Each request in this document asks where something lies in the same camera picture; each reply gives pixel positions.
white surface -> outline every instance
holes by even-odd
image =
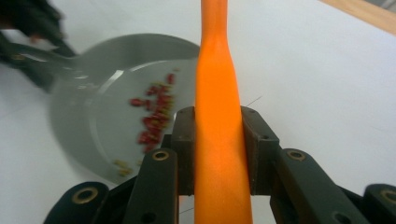
[[[53,3],[78,52],[137,33],[200,41],[198,0]],[[230,0],[229,41],[241,105],[254,101],[249,106],[282,147],[310,153],[336,184],[359,194],[371,183],[396,185],[395,36],[319,1]],[[48,103],[18,71],[0,65],[0,223],[41,223],[74,185],[106,183],[63,154]],[[252,203],[256,223],[273,222],[264,197]],[[192,204],[187,199],[183,209]],[[192,214],[180,215],[180,223],[191,223]]]

wooden edge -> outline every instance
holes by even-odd
[[[362,0],[320,0],[332,7],[396,35],[396,14]]]

gray plate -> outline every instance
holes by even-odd
[[[43,64],[56,77],[51,87],[50,121],[63,149],[94,173],[121,183],[139,170],[145,130],[141,119],[151,112],[129,105],[152,82],[175,74],[170,114],[194,102],[199,47],[167,35],[127,35],[108,40],[73,59],[20,46],[20,52]],[[172,131],[172,122],[164,133]],[[115,160],[133,170],[120,176]]]

white table surface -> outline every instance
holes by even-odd
[[[77,52],[139,33],[200,42],[198,0],[52,2]],[[315,0],[229,0],[229,44],[241,105],[261,113],[282,147],[310,153],[359,194],[372,183],[396,185],[395,36]],[[74,185],[107,183],[66,158],[51,133],[49,99],[0,64],[0,223],[41,223]],[[255,223],[274,222],[266,197],[252,203]],[[180,211],[192,205],[184,200]]]

